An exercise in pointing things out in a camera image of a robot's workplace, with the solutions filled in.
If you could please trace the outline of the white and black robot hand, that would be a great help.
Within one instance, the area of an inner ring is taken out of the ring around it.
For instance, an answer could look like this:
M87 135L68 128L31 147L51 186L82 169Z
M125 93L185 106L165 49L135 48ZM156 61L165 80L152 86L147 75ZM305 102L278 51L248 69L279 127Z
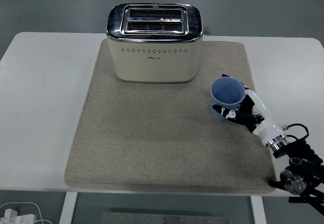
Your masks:
M270 111L241 81L223 74L212 83L210 94L214 119L245 126L273 151L288 144L284 130L274 122Z

